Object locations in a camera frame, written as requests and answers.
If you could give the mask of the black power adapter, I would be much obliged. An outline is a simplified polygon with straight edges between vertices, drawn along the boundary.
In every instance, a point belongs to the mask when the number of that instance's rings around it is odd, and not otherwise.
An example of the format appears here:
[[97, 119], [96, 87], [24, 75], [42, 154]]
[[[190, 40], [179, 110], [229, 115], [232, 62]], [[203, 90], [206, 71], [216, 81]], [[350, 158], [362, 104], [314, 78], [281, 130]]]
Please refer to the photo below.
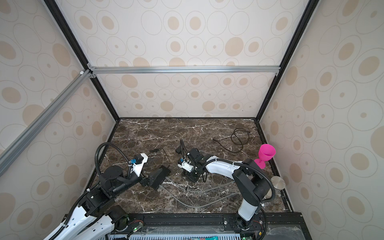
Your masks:
[[181, 154], [182, 153], [182, 147], [181, 146], [179, 146], [178, 148], [176, 148], [176, 150], [175, 150], [175, 152], [177, 153], [177, 154]]

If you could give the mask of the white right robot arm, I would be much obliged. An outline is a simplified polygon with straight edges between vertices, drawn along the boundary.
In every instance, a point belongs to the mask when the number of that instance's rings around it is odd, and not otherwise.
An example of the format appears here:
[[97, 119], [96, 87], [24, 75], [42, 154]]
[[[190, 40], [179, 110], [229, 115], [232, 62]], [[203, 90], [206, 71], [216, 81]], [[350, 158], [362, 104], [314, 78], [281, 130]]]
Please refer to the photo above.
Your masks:
[[243, 200], [237, 212], [236, 225], [241, 230], [249, 229], [254, 223], [254, 215], [266, 213], [262, 204], [274, 201], [276, 189], [272, 180], [252, 159], [234, 162], [221, 159], [215, 155], [202, 155], [196, 148], [188, 150], [183, 139], [176, 153], [181, 155], [178, 167], [189, 181], [196, 183], [199, 179], [206, 181], [204, 174], [218, 174], [232, 179], [238, 187]]

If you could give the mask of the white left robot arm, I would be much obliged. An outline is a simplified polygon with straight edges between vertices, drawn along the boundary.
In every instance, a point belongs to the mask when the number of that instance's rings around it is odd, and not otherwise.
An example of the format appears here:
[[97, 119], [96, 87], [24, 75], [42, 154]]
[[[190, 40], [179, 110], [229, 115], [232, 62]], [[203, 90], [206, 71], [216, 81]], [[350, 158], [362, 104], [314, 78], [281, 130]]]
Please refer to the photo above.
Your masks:
[[107, 146], [122, 152], [109, 142], [99, 145], [95, 153], [98, 182], [75, 201], [59, 226], [46, 237], [48, 240], [100, 240], [115, 230], [125, 230], [130, 225], [129, 217], [121, 206], [115, 205], [115, 199], [136, 184], [157, 190], [171, 172], [161, 166], [145, 176], [142, 170], [149, 157], [144, 153], [133, 159], [123, 156], [128, 163], [126, 171], [117, 165], [101, 171], [99, 153]]

